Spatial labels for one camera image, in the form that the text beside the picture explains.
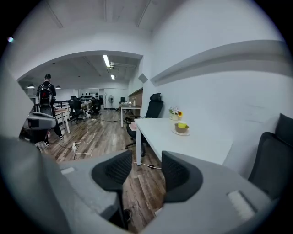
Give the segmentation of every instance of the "plate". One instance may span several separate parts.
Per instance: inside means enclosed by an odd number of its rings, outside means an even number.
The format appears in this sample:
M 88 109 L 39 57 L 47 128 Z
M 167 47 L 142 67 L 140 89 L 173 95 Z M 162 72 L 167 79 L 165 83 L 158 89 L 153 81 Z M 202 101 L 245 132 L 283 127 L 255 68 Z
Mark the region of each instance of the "plate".
M 175 131 L 175 129 L 172 129 L 172 132 L 179 135 L 179 136 L 189 136 L 190 135 L 189 130 L 187 130 L 186 133 L 178 133 Z

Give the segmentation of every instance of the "bowl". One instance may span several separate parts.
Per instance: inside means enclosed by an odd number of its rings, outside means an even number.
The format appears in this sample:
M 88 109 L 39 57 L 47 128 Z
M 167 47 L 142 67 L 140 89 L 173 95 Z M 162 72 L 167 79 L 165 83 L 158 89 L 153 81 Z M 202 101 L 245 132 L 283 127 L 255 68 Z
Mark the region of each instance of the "bowl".
M 178 123 L 175 124 L 175 131 L 178 132 L 178 133 L 183 133 L 184 134 L 184 133 L 187 132 L 188 128 L 189 128 L 188 125 L 186 125 L 185 128 L 179 128 Z

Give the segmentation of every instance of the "fluorescent light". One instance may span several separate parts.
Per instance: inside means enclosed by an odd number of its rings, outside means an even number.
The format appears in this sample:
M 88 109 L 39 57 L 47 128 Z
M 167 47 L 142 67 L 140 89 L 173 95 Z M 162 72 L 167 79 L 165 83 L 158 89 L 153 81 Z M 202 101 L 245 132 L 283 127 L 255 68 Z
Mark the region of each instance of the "fluorescent light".
M 33 84 L 29 84 L 29 86 L 27 87 L 28 89 L 34 89 L 35 86 Z
M 8 40 L 9 42 L 13 42 L 13 38 L 12 38 L 12 37 L 8 37 L 7 40 Z
M 107 67 L 110 67 L 110 63 L 109 63 L 109 60 L 108 60 L 108 56 L 107 55 L 103 55 L 103 58 L 105 60 L 105 64 Z

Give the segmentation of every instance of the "person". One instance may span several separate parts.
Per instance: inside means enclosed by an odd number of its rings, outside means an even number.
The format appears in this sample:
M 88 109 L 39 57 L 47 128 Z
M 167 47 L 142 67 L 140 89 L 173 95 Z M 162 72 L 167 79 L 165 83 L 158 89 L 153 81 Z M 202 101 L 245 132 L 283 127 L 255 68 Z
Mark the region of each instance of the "person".
M 45 75 L 45 78 L 44 78 L 43 85 L 44 86 L 49 86 L 50 84 L 51 84 L 51 75 L 50 74 L 46 74 Z M 41 85 L 39 85 L 39 87 L 37 89 L 37 96 L 39 96 L 39 93 L 38 92 L 39 92 L 40 89 L 41 89 Z M 50 89 L 52 91 L 53 96 L 56 96 L 56 90 L 55 90 L 54 85 L 51 84 Z M 51 101 L 50 104 L 51 104 L 51 107 L 52 107 L 53 117 L 56 117 L 56 115 L 55 115 L 55 109 L 53 108 L 54 102 L 55 102 L 55 98 L 52 99 L 52 101 Z M 59 140 L 62 140 L 63 139 L 63 135 L 61 133 L 61 130 L 60 130 L 60 127 L 59 127 L 59 124 L 58 124 L 57 120 L 56 120 L 56 126 L 54 127 L 54 132 L 56 133 L 56 135 L 58 135 Z M 49 145 L 49 138 L 48 138 L 48 135 L 47 134 L 46 134 L 46 137 L 45 137 L 45 140 L 44 140 L 44 144 L 46 146 Z

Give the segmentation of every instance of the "standing fan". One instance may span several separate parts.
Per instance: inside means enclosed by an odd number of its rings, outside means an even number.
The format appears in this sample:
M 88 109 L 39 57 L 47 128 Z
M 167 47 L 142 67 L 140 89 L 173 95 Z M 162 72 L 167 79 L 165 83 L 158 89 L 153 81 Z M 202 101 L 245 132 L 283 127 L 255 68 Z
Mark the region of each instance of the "standing fan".
M 111 103 L 111 109 L 113 109 L 113 102 L 114 102 L 114 97 L 113 97 L 113 95 L 110 95 L 110 96 L 108 97 L 108 102 Z

